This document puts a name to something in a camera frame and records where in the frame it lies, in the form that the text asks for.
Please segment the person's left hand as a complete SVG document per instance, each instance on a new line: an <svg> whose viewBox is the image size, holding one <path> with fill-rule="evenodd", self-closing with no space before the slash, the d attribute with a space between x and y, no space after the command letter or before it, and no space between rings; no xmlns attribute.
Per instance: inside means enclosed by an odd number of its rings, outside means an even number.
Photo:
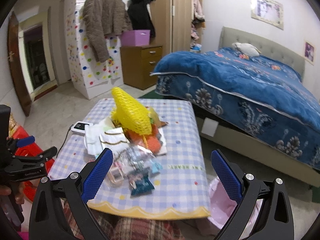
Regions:
<svg viewBox="0 0 320 240"><path fill-rule="evenodd" d="M17 190L14 191L15 200L18 205L24 204L24 184L20 183ZM7 186L1 185L0 186L0 195L1 196L9 196L11 194L11 189Z"/></svg>

